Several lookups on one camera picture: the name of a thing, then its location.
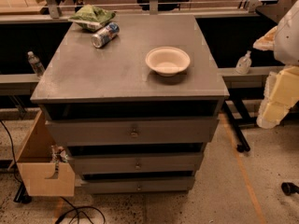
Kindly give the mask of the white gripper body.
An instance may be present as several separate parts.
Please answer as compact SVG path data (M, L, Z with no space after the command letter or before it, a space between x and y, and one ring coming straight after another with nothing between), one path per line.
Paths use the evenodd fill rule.
M272 102L293 107L299 101L299 67L287 66L266 79L263 95Z

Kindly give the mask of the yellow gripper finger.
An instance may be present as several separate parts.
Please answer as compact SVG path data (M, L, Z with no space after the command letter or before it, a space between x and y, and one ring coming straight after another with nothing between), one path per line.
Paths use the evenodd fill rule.
M267 51L274 49L274 40L277 27L270 29L265 35L258 38L254 43L253 47L258 50Z
M257 125L260 128L272 129L280 124L289 111L290 108L286 105L262 100L256 120Z

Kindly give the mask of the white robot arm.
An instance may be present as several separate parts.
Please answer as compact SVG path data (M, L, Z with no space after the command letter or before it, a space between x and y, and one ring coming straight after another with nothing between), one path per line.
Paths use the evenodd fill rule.
M272 129L299 101L299 1L253 47L273 50L274 58L285 65L278 73L269 73L259 108L258 126Z

